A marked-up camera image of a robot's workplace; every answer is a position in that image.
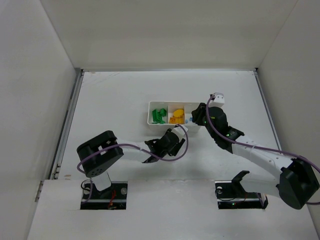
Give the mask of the green lego plate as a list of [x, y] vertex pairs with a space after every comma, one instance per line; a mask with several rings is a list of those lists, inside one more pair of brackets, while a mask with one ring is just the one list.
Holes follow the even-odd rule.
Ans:
[[164, 116], [160, 115], [160, 110], [154, 109], [151, 112], [151, 116], [152, 116], [152, 124], [164, 124], [165, 121], [163, 120]]

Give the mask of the yellow round lego brick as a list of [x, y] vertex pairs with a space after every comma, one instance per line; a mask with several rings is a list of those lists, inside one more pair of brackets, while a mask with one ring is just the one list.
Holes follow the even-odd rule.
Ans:
[[184, 117], [184, 109], [177, 109], [173, 112], [173, 117], [176, 119], [180, 119]]

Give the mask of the green square lego brick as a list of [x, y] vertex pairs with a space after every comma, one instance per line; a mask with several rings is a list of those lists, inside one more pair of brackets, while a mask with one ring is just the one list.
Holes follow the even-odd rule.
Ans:
[[165, 108], [161, 108], [159, 113], [162, 117], [165, 117], [167, 115], [167, 110]]

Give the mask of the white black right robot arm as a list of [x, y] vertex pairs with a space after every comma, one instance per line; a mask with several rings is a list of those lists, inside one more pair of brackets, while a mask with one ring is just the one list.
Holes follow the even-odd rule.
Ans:
[[204, 126], [218, 147], [251, 161], [274, 177], [266, 184], [267, 193], [279, 197], [296, 210], [311, 205], [310, 198], [320, 188], [314, 173], [319, 168], [314, 163], [294, 153], [256, 144], [228, 124], [227, 116], [220, 107], [201, 102], [191, 115], [192, 122]]

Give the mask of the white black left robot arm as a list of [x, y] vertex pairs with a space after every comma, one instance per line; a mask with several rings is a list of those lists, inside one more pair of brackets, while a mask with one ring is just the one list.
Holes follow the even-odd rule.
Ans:
[[118, 160], [143, 164], [173, 162], [187, 153], [184, 151], [177, 156], [183, 146], [185, 150], [189, 147], [188, 129], [183, 125], [167, 129], [161, 138], [144, 142], [123, 141], [113, 131], [107, 130], [76, 149], [80, 160], [77, 169], [92, 181], [97, 191], [104, 192], [112, 186], [108, 169]]

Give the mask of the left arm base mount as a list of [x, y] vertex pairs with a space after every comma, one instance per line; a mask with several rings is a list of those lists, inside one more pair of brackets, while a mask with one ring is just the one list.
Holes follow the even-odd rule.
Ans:
[[81, 210], [125, 210], [127, 208], [127, 182], [112, 182], [111, 187], [98, 191], [90, 180], [84, 180], [81, 185]]

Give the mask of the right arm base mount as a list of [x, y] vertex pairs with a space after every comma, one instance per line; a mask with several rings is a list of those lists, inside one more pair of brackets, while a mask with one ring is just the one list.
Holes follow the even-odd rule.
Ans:
[[247, 192], [241, 185], [247, 170], [238, 173], [232, 180], [215, 182], [215, 196], [219, 210], [262, 209], [269, 204], [268, 197], [258, 192]]

